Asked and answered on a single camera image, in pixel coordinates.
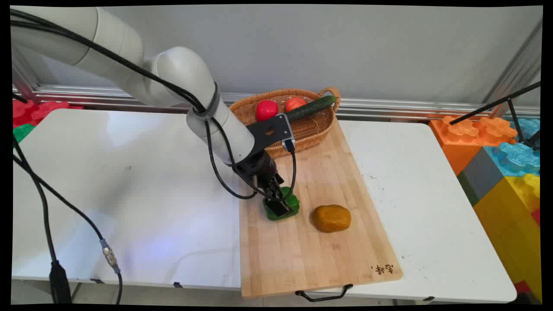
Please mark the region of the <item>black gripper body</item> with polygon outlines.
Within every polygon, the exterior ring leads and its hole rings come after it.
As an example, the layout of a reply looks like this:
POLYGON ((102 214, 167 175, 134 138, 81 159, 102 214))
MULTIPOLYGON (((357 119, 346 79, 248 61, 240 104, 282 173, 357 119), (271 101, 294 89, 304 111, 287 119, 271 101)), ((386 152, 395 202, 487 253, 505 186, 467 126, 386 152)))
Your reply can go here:
POLYGON ((276 186, 284 183, 276 167, 274 159, 263 150, 237 163, 235 173, 239 173, 263 191, 274 190, 276 186))

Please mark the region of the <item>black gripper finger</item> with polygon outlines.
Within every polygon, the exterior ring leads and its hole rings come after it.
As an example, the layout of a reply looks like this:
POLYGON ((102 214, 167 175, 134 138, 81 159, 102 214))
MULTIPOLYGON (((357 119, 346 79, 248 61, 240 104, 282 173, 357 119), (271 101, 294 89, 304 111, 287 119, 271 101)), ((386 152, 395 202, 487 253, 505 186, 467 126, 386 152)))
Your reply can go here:
POLYGON ((263 204, 277 203, 278 202, 278 182, 276 179, 270 179, 263 184, 264 199, 263 204))
POLYGON ((283 190, 277 181, 271 182, 271 217, 284 217, 290 212, 290 207, 286 200, 289 197, 289 190, 283 190))

